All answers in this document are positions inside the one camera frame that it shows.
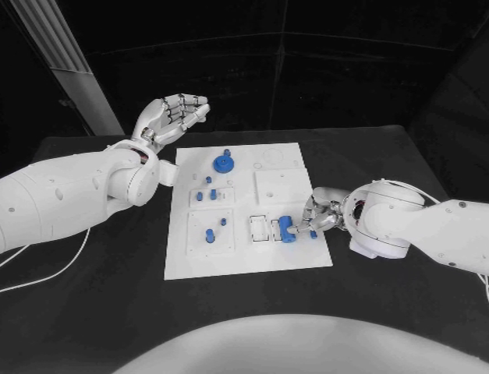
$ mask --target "black table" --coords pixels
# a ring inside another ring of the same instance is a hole
[[[48,138],[37,161],[103,150],[117,136]],[[353,190],[373,179],[416,185],[448,199],[397,126],[278,132],[191,133],[177,147],[299,142],[314,186]],[[410,249],[367,259],[350,234],[327,234],[334,266],[164,281],[171,189],[91,230],[84,253],[51,281],[0,294],[0,372],[103,373],[178,335],[244,316],[343,316],[429,337],[489,362],[489,306],[477,275]],[[32,248],[0,269],[0,287],[57,272],[84,233]],[[14,251],[0,256],[0,262]]]

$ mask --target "dark wall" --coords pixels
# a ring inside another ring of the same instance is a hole
[[[410,124],[452,197],[489,203],[489,23]]]
[[[489,16],[489,0],[60,6],[128,132],[179,92],[211,99],[194,131],[407,125]]]
[[[53,73],[0,3],[0,177],[28,165],[47,136],[87,135],[63,99]]]

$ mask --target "blue cylinder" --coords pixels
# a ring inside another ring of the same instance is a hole
[[[288,228],[293,226],[292,216],[282,216],[278,220],[278,223],[280,225],[282,241],[285,243],[293,243],[298,240],[298,237],[295,236],[295,234],[288,233]]]
[[[214,243],[214,231],[211,228],[207,230],[207,243]]]
[[[218,156],[214,159],[213,167],[218,173],[223,173],[223,174],[229,173],[233,170],[234,166],[236,166],[236,161],[233,161],[230,156],[226,156],[226,155]]]

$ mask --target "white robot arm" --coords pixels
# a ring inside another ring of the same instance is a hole
[[[103,152],[41,161],[0,179],[0,253],[80,233],[148,203],[158,184],[174,186],[179,167],[156,154],[197,122],[205,97],[174,95],[143,110],[132,140]]]
[[[405,258],[413,244],[436,262],[489,276],[489,204],[449,200],[426,207],[422,194],[386,180],[351,193],[319,187],[289,232],[338,227],[351,233],[350,248],[371,259]]]

